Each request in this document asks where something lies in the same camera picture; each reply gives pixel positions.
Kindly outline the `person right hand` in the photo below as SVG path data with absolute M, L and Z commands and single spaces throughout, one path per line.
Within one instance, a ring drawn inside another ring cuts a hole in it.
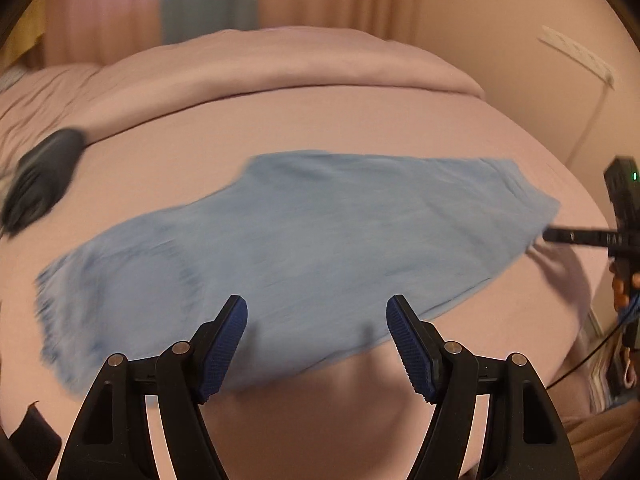
M 612 278 L 612 291 L 614 298 L 614 308 L 617 312 L 625 309 L 629 306 L 630 296 L 629 293 L 633 289 L 638 289 L 640 286 L 640 274 L 635 273 L 630 280 L 625 280 L 618 273 L 618 267 L 614 262 L 610 265 L 610 271 L 613 274 Z

